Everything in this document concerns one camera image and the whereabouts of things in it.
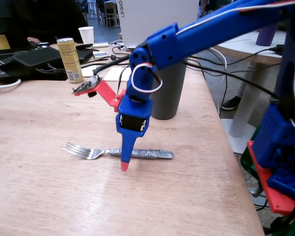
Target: metal fork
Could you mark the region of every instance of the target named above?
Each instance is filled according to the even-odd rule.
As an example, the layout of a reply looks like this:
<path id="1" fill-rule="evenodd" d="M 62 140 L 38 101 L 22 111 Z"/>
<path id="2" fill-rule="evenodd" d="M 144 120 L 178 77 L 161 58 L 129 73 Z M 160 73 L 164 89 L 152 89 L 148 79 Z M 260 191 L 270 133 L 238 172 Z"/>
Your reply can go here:
<path id="1" fill-rule="evenodd" d="M 121 156 L 120 148 L 108 150 L 90 149 L 68 142 L 62 149 L 85 160 L 94 160 L 104 153 L 111 156 Z M 133 149 L 131 155 L 132 158 L 139 159 L 172 159 L 173 156 L 174 155 L 171 151 L 143 149 Z"/>

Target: red tip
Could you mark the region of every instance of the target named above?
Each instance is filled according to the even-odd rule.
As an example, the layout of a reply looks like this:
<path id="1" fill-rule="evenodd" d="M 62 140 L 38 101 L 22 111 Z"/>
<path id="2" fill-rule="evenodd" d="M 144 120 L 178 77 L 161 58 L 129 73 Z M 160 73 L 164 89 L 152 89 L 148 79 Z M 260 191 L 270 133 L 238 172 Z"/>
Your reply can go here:
<path id="1" fill-rule="evenodd" d="M 126 172 L 128 170 L 128 166 L 129 166 L 129 163 L 126 163 L 126 162 L 121 162 L 121 170 L 123 172 Z"/>

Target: paper cup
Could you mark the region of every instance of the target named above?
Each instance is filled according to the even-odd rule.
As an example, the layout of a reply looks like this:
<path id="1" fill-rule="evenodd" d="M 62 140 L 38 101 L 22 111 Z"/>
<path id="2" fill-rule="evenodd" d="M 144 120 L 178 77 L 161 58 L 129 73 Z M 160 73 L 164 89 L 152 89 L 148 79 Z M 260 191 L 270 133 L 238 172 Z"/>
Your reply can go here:
<path id="1" fill-rule="evenodd" d="M 79 28 L 82 40 L 84 44 L 94 43 L 94 27 L 87 26 Z"/>

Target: person's hand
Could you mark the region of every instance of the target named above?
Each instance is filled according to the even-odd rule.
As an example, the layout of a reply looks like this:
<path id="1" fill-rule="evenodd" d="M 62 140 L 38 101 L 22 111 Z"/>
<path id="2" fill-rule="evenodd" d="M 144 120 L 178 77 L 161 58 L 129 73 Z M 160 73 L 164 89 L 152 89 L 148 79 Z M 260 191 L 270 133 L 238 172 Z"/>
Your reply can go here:
<path id="1" fill-rule="evenodd" d="M 41 41 L 38 38 L 32 38 L 32 37 L 28 37 L 28 42 L 30 42 L 30 43 L 41 43 Z"/>

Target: fork handle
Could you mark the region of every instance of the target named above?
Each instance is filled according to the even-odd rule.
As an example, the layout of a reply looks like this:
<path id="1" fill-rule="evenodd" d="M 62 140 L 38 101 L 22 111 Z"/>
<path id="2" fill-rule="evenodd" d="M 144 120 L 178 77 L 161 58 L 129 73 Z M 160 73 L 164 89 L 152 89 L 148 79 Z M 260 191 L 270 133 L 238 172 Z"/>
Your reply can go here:
<path id="1" fill-rule="evenodd" d="M 121 149 L 111 149 L 107 152 L 111 156 L 121 156 Z M 171 151 L 133 149 L 131 157 L 139 159 L 172 159 L 174 154 Z"/>

